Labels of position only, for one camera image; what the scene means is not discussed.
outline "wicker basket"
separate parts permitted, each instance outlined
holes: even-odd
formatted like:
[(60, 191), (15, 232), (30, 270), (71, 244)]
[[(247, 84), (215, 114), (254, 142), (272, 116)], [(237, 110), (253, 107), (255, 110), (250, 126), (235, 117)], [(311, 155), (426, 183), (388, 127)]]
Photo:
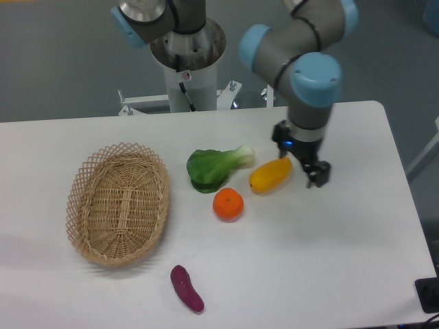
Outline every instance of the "wicker basket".
[(84, 162), (67, 204), (67, 234), (91, 262), (125, 265), (157, 243), (169, 204), (162, 160), (139, 144), (113, 145)]

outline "gray floor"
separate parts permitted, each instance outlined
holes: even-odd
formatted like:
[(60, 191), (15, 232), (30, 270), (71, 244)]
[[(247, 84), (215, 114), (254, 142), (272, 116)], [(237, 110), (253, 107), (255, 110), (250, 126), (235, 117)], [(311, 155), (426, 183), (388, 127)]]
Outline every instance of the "gray floor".
[[(341, 101), (373, 99), (385, 106), (406, 167), (436, 133), (439, 38), (423, 25), (426, 0), (357, 4), (357, 31), (327, 50), (344, 69)], [(0, 3), (0, 122), (112, 116), (120, 110), (117, 89), (126, 97), (165, 93), (149, 49), (131, 49), (117, 31), (109, 15), (113, 5)], [(282, 1), (207, 0), (207, 12), (228, 39), (219, 87), (237, 80), (244, 84), (241, 107), (261, 106), (264, 83), (238, 61), (237, 45), (255, 23), (288, 23)], [(428, 241), (439, 239), (438, 169), (437, 158), (411, 185)]]

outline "green leafy vegetable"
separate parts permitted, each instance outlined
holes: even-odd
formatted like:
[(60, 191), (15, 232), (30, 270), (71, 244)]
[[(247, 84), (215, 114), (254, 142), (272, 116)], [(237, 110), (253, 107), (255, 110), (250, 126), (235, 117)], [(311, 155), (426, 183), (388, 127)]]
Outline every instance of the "green leafy vegetable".
[(230, 171), (251, 165), (253, 159), (254, 150), (249, 145), (231, 151), (197, 149), (189, 157), (186, 168), (194, 189), (212, 193), (227, 181)]

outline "toy fruit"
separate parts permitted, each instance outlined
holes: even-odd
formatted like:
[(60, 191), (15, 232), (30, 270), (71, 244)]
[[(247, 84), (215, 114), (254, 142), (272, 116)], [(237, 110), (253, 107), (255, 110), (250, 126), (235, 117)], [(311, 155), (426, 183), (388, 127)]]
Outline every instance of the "toy fruit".
[(233, 188), (226, 187), (215, 195), (212, 207), (220, 219), (232, 221), (244, 209), (244, 199)]

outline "yellow vegetable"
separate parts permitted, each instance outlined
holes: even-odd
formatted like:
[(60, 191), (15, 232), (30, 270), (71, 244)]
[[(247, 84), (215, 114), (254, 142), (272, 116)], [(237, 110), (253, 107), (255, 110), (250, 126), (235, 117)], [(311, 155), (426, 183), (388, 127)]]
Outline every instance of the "yellow vegetable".
[(288, 177), (292, 168), (291, 160), (284, 156), (283, 158), (267, 162), (254, 170), (248, 182), (254, 192), (264, 193), (283, 182)]

